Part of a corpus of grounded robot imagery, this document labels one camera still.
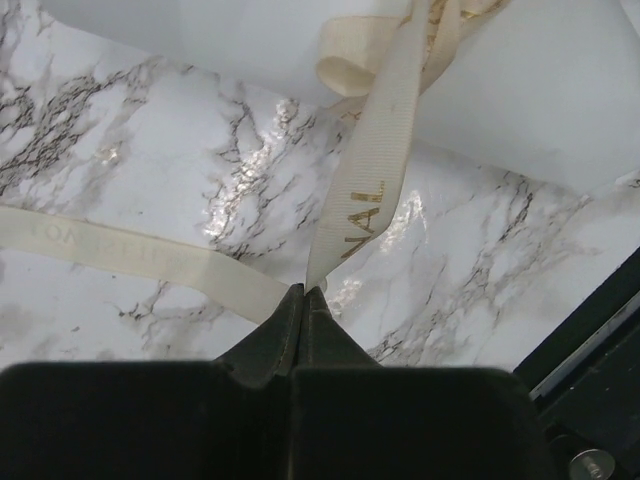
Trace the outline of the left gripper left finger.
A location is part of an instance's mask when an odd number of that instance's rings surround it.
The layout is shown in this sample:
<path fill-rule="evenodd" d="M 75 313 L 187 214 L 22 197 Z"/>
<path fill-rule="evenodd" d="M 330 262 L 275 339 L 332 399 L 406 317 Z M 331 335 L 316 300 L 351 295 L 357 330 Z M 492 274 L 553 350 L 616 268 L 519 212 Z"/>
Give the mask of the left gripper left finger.
<path fill-rule="evenodd" d="M 282 479 L 301 286 L 213 360 L 30 362 L 1 374 L 5 479 Z"/>

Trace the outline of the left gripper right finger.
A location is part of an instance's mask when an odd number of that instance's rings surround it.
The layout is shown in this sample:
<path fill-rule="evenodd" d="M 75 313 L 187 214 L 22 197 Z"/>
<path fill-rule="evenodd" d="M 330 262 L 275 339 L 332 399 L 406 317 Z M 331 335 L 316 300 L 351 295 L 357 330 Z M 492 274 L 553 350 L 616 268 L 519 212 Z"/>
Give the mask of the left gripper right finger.
<path fill-rule="evenodd" d="M 551 479 L 529 392 L 494 368 L 383 367 L 304 299 L 292 375 L 293 479 Z"/>

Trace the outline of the cream ribbon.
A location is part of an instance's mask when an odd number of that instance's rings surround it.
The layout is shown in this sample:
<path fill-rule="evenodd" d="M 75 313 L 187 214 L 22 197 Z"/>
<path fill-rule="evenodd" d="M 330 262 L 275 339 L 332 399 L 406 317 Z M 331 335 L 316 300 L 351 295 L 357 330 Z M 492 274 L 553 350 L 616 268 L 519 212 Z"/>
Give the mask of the cream ribbon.
<path fill-rule="evenodd" d="M 355 128 L 313 237 L 307 288 L 321 285 L 389 227 L 419 97 L 451 64 L 460 42 L 501 8 L 499 1 L 412 1 L 400 16 L 340 16 L 322 25 L 315 71 L 339 96 L 331 112 Z M 1 210 L 1 244 L 186 286 L 254 323 L 265 321 L 287 290 L 212 250 L 13 207 Z"/>

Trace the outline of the white wrapping paper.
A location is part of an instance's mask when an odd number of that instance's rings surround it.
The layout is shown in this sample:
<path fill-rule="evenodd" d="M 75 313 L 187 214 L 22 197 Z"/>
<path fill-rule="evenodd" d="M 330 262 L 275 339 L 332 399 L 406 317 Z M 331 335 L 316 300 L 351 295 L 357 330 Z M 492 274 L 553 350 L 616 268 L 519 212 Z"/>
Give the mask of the white wrapping paper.
<path fill-rule="evenodd" d="M 329 108 L 368 92 L 404 1 L 47 1 L 57 21 Z M 414 135 L 590 192 L 639 167 L 635 1 L 464 1 Z"/>

